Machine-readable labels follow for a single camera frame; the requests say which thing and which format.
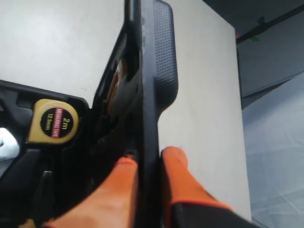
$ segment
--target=measuring tape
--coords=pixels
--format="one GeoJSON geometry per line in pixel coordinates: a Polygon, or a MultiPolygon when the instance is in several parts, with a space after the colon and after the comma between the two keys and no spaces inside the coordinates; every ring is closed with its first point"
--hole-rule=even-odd
{"type": "Polygon", "coordinates": [[[35,103],[28,143],[63,144],[78,128],[78,114],[69,104],[49,99],[35,103]]]}

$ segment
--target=black plastic case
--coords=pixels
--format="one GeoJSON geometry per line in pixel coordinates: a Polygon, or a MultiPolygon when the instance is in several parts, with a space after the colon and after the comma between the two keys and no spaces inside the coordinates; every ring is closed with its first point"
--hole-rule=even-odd
{"type": "Polygon", "coordinates": [[[0,127],[10,130],[22,148],[0,178],[0,227],[21,224],[26,218],[34,218],[39,225],[61,215],[98,186],[118,158],[128,153],[139,163],[143,202],[135,226],[161,227],[157,122],[177,91],[173,15],[170,6],[159,0],[125,1],[124,24],[92,109],[82,98],[0,81],[0,127]],[[108,114],[104,100],[121,58],[128,63],[128,74],[108,114]],[[33,105],[42,98],[64,101],[76,109],[78,132],[66,144],[25,143],[33,105]]]}

